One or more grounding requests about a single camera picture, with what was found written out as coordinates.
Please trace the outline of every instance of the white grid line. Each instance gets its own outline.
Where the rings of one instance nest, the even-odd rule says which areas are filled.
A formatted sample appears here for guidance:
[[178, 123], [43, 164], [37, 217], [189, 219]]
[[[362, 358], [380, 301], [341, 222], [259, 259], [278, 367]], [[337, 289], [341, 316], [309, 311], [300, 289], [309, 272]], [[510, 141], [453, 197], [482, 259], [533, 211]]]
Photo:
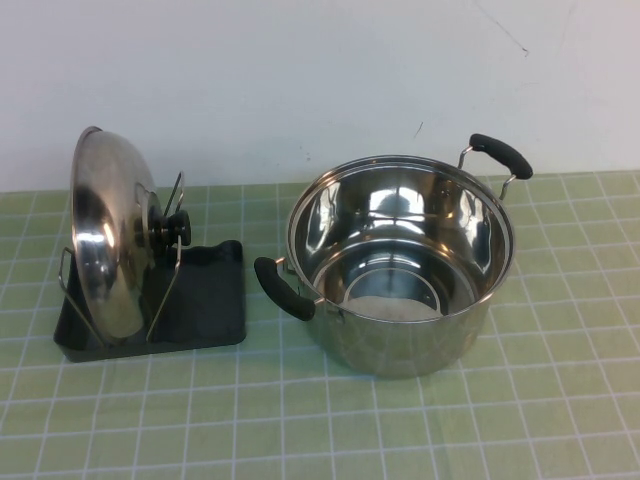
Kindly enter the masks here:
[[102, 392], [104, 391], [104, 382], [107, 378], [107, 362], [102, 362], [102, 376], [100, 378], [100, 388], [98, 390], [98, 396], [96, 397], [96, 405], [93, 409], [93, 416], [91, 418], [91, 432], [89, 434], [89, 446], [87, 447], [87, 454], [84, 459], [84, 472], [82, 474], [82, 480], [87, 478], [87, 470], [89, 468], [89, 462], [91, 459], [91, 449], [93, 448], [93, 440], [96, 433], [96, 422], [98, 421], [98, 412], [100, 411], [100, 402], [102, 399]]
[[[276, 184], [276, 221], [280, 225], [280, 185]], [[278, 258], [281, 251], [280, 229], [278, 228]], [[278, 338], [280, 350], [280, 475], [282, 480], [286, 480], [285, 466], [285, 428], [284, 428], [284, 335], [282, 333], [282, 310], [278, 309]]]
[[[493, 312], [491, 311], [491, 309], [489, 309], [489, 312], [487, 312], [487, 315], [488, 315], [488, 318], [485, 319], [485, 321], [489, 320], [493, 325], [493, 329], [495, 331], [498, 331], [496, 327], [495, 319], [493, 318]], [[524, 435], [525, 437], [527, 437], [527, 440], [529, 442], [529, 450], [531, 450], [531, 457], [533, 458], [534, 465], [536, 467], [536, 473], [539, 478], [542, 478], [542, 470], [540, 469], [540, 462], [538, 461], [538, 457], [536, 455], [535, 449], [533, 448], [533, 442], [531, 441], [531, 434], [529, 433], [529, 425], [527, 424], [527, 419], [524, 416], [522, 402], [520, 402], [520, 399], [518, 397], [518, 389], [516, 388], [516, 382], [513, 380], [513, 374], [511, 373], [509, 360], [507, 359], [507, 353], [504, 350], [504, 346], [502, 345], [502, 340], [500, 339], [499, 336], [498, 336], [498, 347], [500, 348], [500, 353], [502, 354], [502, 360], [504, 361], [505, 369], [507, 371], [507, 376], [509, 377], [509, 383], [511, 384], [511, 390], [513, 391], [513, 396], [515, 398], [515, 402], [518, 407], [518, 414], [520, 415], [520, 421], [522, 421], [522, 426], [524, 428]]]
[[[209, 209], [211, 208], [211, 188], [207, 187], [207, 206], [204, 211], [204, 224], [209, 224]], [[204, 230], [203, 245], [207, 245], [207, 229]], [[193, 387], [196, 376], [196, 350], [191, 351], [191, 378], [189, 379], [189, 396], [187, 403], [187, 424], [184, 429], [184, 450], [182, 452], [182, 470], [180, 472], [181, 480], [185, 480], [187, 476], [187, 458], [189, 453], [189, 433], [191, 431], [191, 404], [193, 403]]]
[[[560, 439], [570, 439], [572, 437], [554, 437], [554, 440]], [[486, 442], [488, 445], [508, 445], [509, 442]], [[526, 441], [513, 441], [512, 444], [523, 444]], [[446, 449], [446, 448], [455, 448], [455, 447], [475, 447], [476, 443], [460, 443], [460, 444], [445, 444], [438, 445], [437, 449]], [[425, 446], [412, 446], [412, 447], [401, 447], [401, 448], [386, 448], [385, 452], [400, 452], [400, 451], [425, 451]], [[358, 455], [358, 454], [375, 454], [377, 450], [352, 450], [348, 452], [336, 452], [336, 456], [347, 456], [347, 455]], [[295, 459], [295, 458], [322, 458], [326, 457], [327, 453], [302, 453], [302, 454], [292, 454], [287, 455], [287, 458]], [[278, 460], [279, 456], [270, 456], [270, 457], [254, 457], [254, 458], [242, 458], [238, 459], [238, 463], [255, 463], [255, 462], [264, 462], [268, 460]], [[209, 465], [226, 465], [231, 464], [232, 461], [229, 459], [224, 460], [211, 460], [211, 461], [203, 461], [203, 462], [190, 462], [189, 466], [209, 466]], [[137, 468], [138, 471], [149, 471], [149, 470], [157, 470], [158, 468], [180, 468], [182, 466], [181, 463], [164, 463], [157, 465], [141, 465]], [[89, 470], [91, 473], [102, 473], [102, 472], [129, 472], [131, 467], [105, 467], [105, 468], [92, 468]], [[58, 472], [47, 472], [47, 476], [57, 476], [57, 475], [74, 475], [81, 474], [82, 470], [64, 470]], [[637, 477], [640, 474], [640, 470], [638, 471], [629, 471], [629, 472], [621, 472], [621, 473], [608, 473], [608, 474], [593, 474], [589, 476], [569, 476], [569, 477], [552, 477], [553, 480], [578, 480], [578, 479], [609, 479], [609, 478], [627, 478], [627, 477]], [[29, 478], [31, 474], [0, 474], [0, 478], [2, 479], [14, 479], [14, 478]]]
[[384, 443], [382, 441], [382, 426], [380, 425], [380, 412], [378, 411], [378, 396], [376, 395], [375, 379], [371, 380], [371, 396], [373, 397], [373, 415], [376, 419], [376, 431], [378, 432], [378, 448], [380, 449], [382, 478], [387, 480], [387, 462], [384, 458]]
[[149, 361], [147, 362], [147, 373], [144, 379], [144, 390], [142, 391], [142, 403], [140, 404], [140, 418], [138, 419], [138, 435], [136, 436], [136, 449], [133, 454], [133, 475], [132, 478], [135, 479], [135, 472], [138, 468], [138, 456], [140, 455], [140, 443], [142, 442], [142, 432], [144, 425], [144, 407], [147, 403], [147, 393], [149, 390], [149, 380], [151, 379], [151, 358], [153, 355], [149, 355]]
[[[240, 187], [240, 199], [241, 199], [241, 210], [240, 210], [240, 240], [243, 244], [245, 244], [244, 238], [244, 186]], [[235, 390], [233, 394], [234, 406], [233, 406], [233, 447], [232, 447], [232, 461], [231, 464], [231, 480], [236, 480], [236, 462], [237, 462], [237, 449], [238, 449], [238, 385], [240, 384], [240, 347], [236, 346], [235, 352], [235, 366], [236, 366], [236, 382], [235, 382]]]
[[[462, 362], [458, 360], [456, 362], [458, 369], [462, 368]], [[471, 422], [473, 423], [473, 430], [476, 434], [476, 442], [473, 443], [474, 446], [478, 447], [480, 450], [480, 457], [482, 458], [482, 467], [484, 468], [485, 478], [490, 479], [491, 474], [489, 473], [489, 463], [487, 462], [487, 456], [484, 453], [484, 445], [487, 445], [488, 442], [482, 442], [480, 438], [480, 428], [478, 427], [478, 420], [476, 419], [475, 408], [473, 408], [473, 403], [471, 402], [471, 392], [469, 391], [469, 383], [467, 382], [467, 377], [464, 372], [462, 372], [462, 384], [464, 385], [464, 392], [467, 396], [467, 402], [469, 410], [471, 410]]]

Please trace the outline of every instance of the stainless steel pot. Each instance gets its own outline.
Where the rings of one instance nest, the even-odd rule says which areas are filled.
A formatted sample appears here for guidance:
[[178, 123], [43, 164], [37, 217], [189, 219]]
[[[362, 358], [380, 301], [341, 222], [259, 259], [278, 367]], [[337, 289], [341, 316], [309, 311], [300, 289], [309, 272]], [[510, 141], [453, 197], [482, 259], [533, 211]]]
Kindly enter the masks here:
[[[500, 198], [462, 170], [471, 150], [511, 176]], [[385, 377], [458, 359], [482, 328], [514, 255], [501, 200], [533, 171], [516, 150], [474, 134], [458, 168], [412, 156], [355, 160], [316, 179], [293, 207], [287, 258], [258, 258], [267, 295], [307, 322], [328, 352]], [[297, 292], [278, 273], [297, 277]]]

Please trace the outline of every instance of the black plastic tray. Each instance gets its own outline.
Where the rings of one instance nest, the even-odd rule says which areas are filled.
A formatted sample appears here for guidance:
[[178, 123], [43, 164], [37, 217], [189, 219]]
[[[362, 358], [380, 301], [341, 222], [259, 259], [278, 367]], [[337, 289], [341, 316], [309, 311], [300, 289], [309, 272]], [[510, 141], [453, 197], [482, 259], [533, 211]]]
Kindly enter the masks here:
[[[165, 261], [145, 278], [143, 294], [157, 302], [151, 305], [153, 311], [159, 307], [173, 277], [175, 260], [176, 250], [170, 249]], [[75, 256], [71, 259], [67, 290], [85, 317], [90, 318]], [[140, 331], [120, 345], [102, 347], [67, 298], [53, 335], [71, 362], [235, 345], [245, 337], [244, 263], [242, 244], [235, 240], [182, 251], [178, 277], [149, 342], [146, 331]]]

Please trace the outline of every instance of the pot bottom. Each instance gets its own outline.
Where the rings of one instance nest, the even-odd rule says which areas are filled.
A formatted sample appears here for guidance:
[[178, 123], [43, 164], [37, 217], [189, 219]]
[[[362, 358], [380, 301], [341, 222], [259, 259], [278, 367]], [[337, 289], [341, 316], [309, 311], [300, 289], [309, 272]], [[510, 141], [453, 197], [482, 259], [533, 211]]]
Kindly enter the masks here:
[[464, 271], [442, 252], [397, 239], [351, 245], [312, 281], [351, 313], [395, 322], [451, 315], [477, 299]]

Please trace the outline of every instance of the white wall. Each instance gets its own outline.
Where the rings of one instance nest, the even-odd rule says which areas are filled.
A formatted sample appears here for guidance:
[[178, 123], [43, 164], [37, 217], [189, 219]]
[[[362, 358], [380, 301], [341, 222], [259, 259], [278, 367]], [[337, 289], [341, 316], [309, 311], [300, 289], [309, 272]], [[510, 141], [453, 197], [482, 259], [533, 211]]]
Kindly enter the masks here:
[[455, 162], [476, 131], [539, 172], [638, 168], [639, 18], [637, 0], [1, 0], [0, 191], [68, 188], [89, 125], [161, 185]]

